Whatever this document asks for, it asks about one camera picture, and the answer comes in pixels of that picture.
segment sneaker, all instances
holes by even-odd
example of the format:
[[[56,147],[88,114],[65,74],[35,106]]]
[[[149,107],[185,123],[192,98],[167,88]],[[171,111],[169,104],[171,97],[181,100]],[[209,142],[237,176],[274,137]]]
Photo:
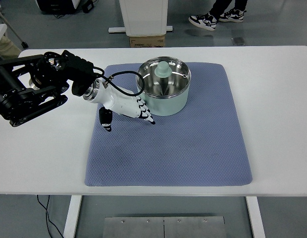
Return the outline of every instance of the sneaker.
[[[216,18],[209,13],[207,13],[206,15],[190,16],[189,21],[193,25],[204,28],[209,31],[214,31],[217,24]]]
[[[225,12],[219,17],[219,21],[222,22],[228,22],[228,21],[233,21],[233,22],[243,22],[244,20],[244,12],[246,11],[240,11],[237,9],[231,9],[228,12]]]

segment blue mat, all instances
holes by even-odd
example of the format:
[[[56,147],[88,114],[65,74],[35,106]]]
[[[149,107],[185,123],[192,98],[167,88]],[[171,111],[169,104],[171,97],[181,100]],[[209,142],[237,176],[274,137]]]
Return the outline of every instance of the blue mat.
[[[140,65],[111,65],[105,75],[137,71]],[[223,66],[187,65],[192,73],[189,97],[177,114],[153,115],[156,124],[151,125],[113,113],[112,132],[107,132],[97,112],[87,186],[237,186],[252,181]],[[113,82],[137,92],[133,74],[116,76]]]

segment pot lid knob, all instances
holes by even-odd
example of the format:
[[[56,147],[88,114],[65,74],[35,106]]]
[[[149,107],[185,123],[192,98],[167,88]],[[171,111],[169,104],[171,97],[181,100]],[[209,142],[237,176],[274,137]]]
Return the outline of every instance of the pot lid knob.
[[[172,74],[172,69],[169,67],[168,62],[161,61],[158,63],[157,68],[155,68],[154,73],[159,78],[167,78]]]

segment metal plate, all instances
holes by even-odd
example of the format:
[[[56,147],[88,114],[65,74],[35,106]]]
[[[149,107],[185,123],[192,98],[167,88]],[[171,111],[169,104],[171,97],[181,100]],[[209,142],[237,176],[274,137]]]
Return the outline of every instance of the metal plate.
[[[224,217],[107,217],[103,238],[226,238]]]
[[[106,217],[103,238],[163,238],[163,217]]]
[[[226,238],[224,217],[165,217],[164,238]]]

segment gray floor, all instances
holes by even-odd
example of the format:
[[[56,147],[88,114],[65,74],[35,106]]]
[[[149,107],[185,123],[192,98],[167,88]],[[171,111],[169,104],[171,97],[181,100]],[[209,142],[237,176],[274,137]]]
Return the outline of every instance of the gray floor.
[[[168,25],[174,32],[166,34],[166,47],[232,46],[232,37],[244,37],[249,46],[307,46],[307,0],[249,1],[243,23],[219,23],[214,32],[188,22],[189,15],[205,14],[213,2],[169,0]],[[125,34],[107,33],[108,27],[123,26],[118,0],[99,0],[90,13],[61,19],[42,14],[35,0],[0,3],[3,15],[31,49],[129,47]],[[10,30],[8,36],[21,48]],[[51,220],[61,231],[69,201],[69,196],[51,197]],[[258,201],[267,238],[307,238],[307,197],[261,197]],[[84,197],[77,237],[102,237],[105,216],[139,214],[222,214],[228,217],[229,238],[251,237],[242,198],[181,197]],[[50,230],[53,237],[59,237],[52,226]],[[49,237],[44,209],[34,195],[0,195],[0,238],[22,237]]]

